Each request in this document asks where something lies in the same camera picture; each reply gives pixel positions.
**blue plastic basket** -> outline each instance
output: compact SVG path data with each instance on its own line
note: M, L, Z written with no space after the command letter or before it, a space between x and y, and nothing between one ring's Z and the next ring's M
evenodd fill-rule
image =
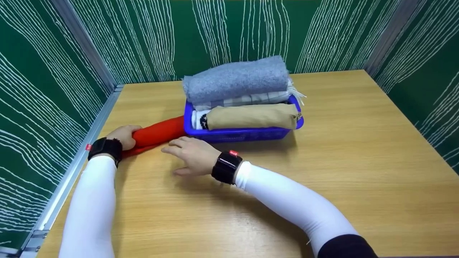
M297 99L291 95L288 99L289 104L295 104L298 112L301 112L300 104ZM195 130L191 125L191 113L193 104L185 103L184 128L185 132L195 138L206 142L236 142L236 141L253 141L253 140L279 140L284 138L290 129L269 127L269 128L237 128L237 129L215 129L215 130ZM297 122L297 130L304 124L303 117Z

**wrist strap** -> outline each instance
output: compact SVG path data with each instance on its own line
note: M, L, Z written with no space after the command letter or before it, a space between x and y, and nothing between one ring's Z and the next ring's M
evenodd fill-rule
M233 178L242 158L235 151L224 151L220 154L212 169L212 177L216 180L234 185Z
M106 137L96 140L88 154L88 160L97 154L110 154L115 159L115 165L118 167L119 162L122 159L121 152L123 151L123 145L118 139L107 139Z

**white arm sleeve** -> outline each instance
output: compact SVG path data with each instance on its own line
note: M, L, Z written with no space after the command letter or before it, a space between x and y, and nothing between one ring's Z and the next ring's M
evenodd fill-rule
M113 258L111 230L115 214L113 159L92 158L73 193L65 221L60 258Z
M331 202L283 175L244 161L238 169L235 183L300 227L308 235L315 257L329 240L346 234L358 235Z

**beige folded fabric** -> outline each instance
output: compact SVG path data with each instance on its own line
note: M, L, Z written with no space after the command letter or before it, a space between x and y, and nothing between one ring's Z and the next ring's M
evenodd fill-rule
M215 107L207 114L209 130L282 127L296 129L301 113L293 104Z

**table surface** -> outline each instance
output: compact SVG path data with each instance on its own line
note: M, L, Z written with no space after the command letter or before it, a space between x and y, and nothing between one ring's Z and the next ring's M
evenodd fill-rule
M304 126L280 141L216 145L334 203L379 256L459 254L459 177L363 70L294 74ZM101 135L183 114L181 82L128 84ZM306 236L239 189L179 179L160 148L121 162L117 257L313 257ZM39 258L57 257L70 198Z

